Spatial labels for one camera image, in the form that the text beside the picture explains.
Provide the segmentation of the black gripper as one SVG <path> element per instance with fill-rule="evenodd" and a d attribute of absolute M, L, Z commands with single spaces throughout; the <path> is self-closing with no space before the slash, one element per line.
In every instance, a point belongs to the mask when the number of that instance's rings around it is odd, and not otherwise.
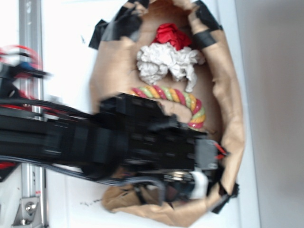
<path fill-rule="evenodd" d="M 219 180 L 219 161 L 228 152 L 205 132 L 166 115 L 156 101 L 128 97 L 128 165 L 161 180 L 162 200 L 203 198 Z"/>

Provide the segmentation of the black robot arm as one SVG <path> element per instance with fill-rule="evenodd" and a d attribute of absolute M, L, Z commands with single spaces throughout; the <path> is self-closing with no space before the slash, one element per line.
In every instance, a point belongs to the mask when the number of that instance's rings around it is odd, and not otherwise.
<path fill-rule="evenodd" d="M 188 198 L 191 172 L 217 180 L 227 152 L 206 133 L 168 116 L 153 100 L 127 94 L 106 99 L 91 115 L 41 100 L 0 101 L 0 159 L 24 162 L 110 186 L 154 185 L 158 204 Z"/>

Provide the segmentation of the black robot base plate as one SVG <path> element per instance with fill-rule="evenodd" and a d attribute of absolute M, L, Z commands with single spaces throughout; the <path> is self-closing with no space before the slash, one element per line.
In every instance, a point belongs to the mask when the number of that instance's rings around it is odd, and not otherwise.
<path fill-rule="evenodd" d="M 11 74 L 11 66 L 1 64 L 0 70 L 0 98 L 14 96 L 17 88 L 14 86 L 14 76 Z M 0 181 L 4 182 L 19 166 L 19 162 L 0 161 Z"/>

